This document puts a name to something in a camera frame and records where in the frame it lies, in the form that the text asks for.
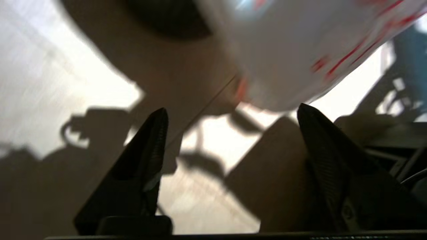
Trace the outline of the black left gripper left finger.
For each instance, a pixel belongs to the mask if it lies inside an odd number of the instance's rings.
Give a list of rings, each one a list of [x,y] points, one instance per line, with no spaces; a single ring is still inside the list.
[[[155,215],[168,127],[165,108],[159,108],[146,119],[81,208],[75,222]]]

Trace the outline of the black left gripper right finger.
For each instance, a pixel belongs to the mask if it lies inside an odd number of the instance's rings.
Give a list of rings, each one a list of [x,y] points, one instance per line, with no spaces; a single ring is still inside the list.
[[[426,229],[426,207],[317,108],[300,104],[297,119],[337,229]]]

